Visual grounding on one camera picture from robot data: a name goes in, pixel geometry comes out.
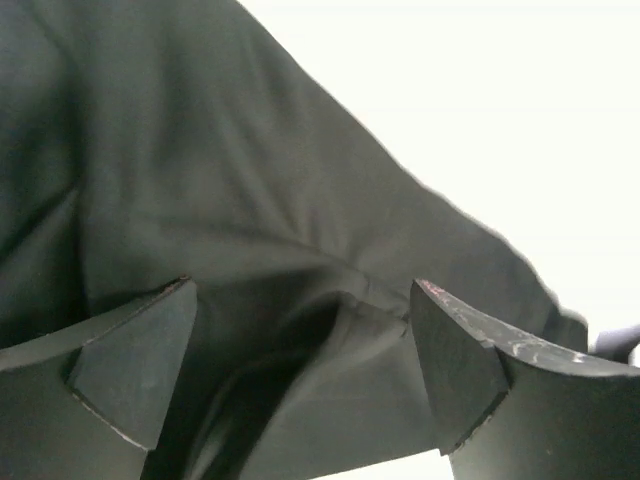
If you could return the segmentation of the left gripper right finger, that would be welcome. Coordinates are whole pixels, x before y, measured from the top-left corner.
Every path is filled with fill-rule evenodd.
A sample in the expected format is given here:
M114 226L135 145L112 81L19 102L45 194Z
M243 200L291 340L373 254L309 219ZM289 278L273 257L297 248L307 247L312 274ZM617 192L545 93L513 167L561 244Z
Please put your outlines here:
M425 280L411 327L457 479L635 479L639 370L544 340Z

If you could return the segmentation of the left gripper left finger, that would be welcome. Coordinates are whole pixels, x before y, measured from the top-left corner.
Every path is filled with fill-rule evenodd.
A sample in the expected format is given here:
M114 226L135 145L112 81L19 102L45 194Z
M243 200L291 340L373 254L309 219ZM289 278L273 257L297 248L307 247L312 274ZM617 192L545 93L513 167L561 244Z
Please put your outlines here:
M181 278L2 349L2 478L140 478L158 445L196 313L196 285Z

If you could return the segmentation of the black t-shirt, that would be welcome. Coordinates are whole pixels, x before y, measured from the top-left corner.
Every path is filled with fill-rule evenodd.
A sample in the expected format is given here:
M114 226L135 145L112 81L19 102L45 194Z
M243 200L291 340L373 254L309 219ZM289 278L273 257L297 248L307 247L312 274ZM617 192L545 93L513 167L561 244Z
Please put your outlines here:
M236 1L1 5L1 344L99 318L192 325L158 443L5 374L5 479L314 479L429 451L426 279L585 351L504 240L426 189Z

